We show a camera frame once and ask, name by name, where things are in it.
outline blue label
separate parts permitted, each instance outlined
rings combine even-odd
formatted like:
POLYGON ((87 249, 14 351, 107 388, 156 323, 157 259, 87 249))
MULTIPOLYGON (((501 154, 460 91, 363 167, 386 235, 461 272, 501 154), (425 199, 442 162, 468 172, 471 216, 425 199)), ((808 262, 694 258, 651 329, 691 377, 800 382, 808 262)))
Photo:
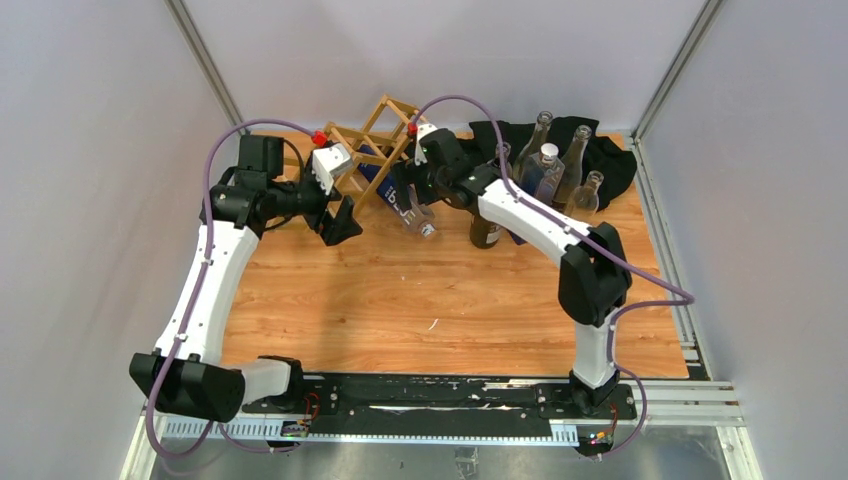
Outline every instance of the blue label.
MULTIPOLYGON (((374 154, 374 151, 368 147, 362 147, 359 151, 369 155, 374 154)), ((369 165, 367 163, 360 163, 356 168, 369 182, 374 181, 377 173, 380 172, 380 167, 377 165, 369 165)), ((384 202, 386 202, 386 205, 397 210, 401 215, 406 215, 408 213, 408 211, 403 211, 397 203, 397 187, 395 186, 395 181, 392 179, 391 175, 386 175, 386 178, 384 178, 383 181, 380 182, 380 185, 377 186, 377 194, 380 195, 380 198, 382 198, 384 202)))

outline red cap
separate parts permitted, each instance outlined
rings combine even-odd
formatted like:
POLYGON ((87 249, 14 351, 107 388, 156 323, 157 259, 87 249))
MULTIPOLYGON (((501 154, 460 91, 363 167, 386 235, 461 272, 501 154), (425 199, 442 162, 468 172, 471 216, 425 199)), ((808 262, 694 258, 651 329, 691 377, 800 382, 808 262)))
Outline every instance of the red cap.
POLYGON ((315 135, 312 135, 312 143, 319 147, 323 147, 327 143, 327 134, 321 130, 315 130, 315 135))

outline robotic arm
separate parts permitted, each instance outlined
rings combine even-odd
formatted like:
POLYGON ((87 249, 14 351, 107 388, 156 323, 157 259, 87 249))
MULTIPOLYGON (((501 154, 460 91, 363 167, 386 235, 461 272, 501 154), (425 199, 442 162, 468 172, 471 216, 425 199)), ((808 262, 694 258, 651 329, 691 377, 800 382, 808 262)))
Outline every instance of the robotic arm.
MULTIPOLYGON (((238 165, 211 188, 215 244, 188 329, 181 335, 180 348, 157 397, 159 411, 228 422, 245 403, 268 397, 285 408, 303 396, 303 369, 298 360, 268 356, 246 365, 218 366, 236 288, 269 220, 303 215, 328 246, 362 233, 352 217, 353 201, 348 196, 341 198, 333 187, 335 177, 353 168, 344 148, 330 145, 314 150, 297 183, 274 180, 283 173, 282 157, 281 139, 243 136, 238 165), (333 217, 327 205, 340 198, 341 206, 333 217)), ((195 257, 165 331, 153 353, 137 353, 130 363, 130 376, 148 397, 164 363, 163 352, 169 352, 177 341, 178 319, 206 261, 209 219, 204 217, 201 213, 195 257)))
MULTIPOLYGON (((569 227, 562 229, 518 202, 504 184, 511 180, 502 179, 496 166, 471 164, 456 136, 447 129, 419 125, 416 140, 415 157, 393 166, 398 183, 415 185, 418 199, 424 203, 444 200, 453 208, 468 210, 511 230, 559 266, 559 303, 576 322, 577 359, 570 374, 573 400, 587 409, 600 405, 619 381, 609 352, 610 318, 624 305, 633 281, 630 272, 569 232, 576 230, 624 259, 618 232, 606 223, 592 227, 527 198, 569 227)), ((401 208, 407 208, 406 189, 398 192, 401 208)))

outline bottle cap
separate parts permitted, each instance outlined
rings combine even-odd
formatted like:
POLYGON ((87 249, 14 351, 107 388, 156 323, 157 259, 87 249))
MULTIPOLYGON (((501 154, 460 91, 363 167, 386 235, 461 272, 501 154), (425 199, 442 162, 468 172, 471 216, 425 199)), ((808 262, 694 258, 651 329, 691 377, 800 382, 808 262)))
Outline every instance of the bottle cap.
POLYGON ((434 233, 436 233, 436 227, 432 223, 427 222, 421 226, 422 237, 427 238, 434 233))
POLYGON ((543 157, 556 157, 559 154, 559 148, 553 143, 542 144, 541 151, 543 157))

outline bottle neck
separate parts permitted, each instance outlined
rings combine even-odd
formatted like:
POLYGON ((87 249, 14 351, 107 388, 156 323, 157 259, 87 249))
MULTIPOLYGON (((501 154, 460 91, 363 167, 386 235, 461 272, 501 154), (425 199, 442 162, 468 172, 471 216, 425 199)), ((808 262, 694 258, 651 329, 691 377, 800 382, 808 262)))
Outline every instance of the bottle neck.
POLYGON ((603 182, 604 175, 601 172, 593 170, 589 172, 589 175, 586 177, 586 183, 583 186, 591 188, 593 192, 597 192, 603 182))
POLYGON ((534 146, 541 147, 543 143, 548 140, 548 131, 550 131, 550 124, 536 123, 536 128, 533 129, 533 137, 530 139, 530 143, 534 146))
POLYGON ((548 137, 548 131, 551 129, 551 122, 553 122, 554 116, 551 112, 541 112, 539 116, 536 117, 536 127, 533 129, 533 140, 537 138, 542 139, 542 143, 548 137))
POLYGON ((571 139, 571 145, 568 146, 568 150, 565 152, 565 157, 579 157, 582 160, 583 154, 586 152, 586 145, 589 143, 589 138, 591 136, 591 128, 586 125, 580 125, 577 127, 577 130, 574 131, 574 137, 571 139))
POLYGON ((496 167, 501 166, 501 152, 503 152, 504 160, 509 162, 509 155, 510 155, 510 153, 512 153, 512 147, 510 147, 509 143, 504 142, 503 146, 500 146, 500 145, 495 146, 495 158, 492 159, 492 165, 494 165, 496 167))

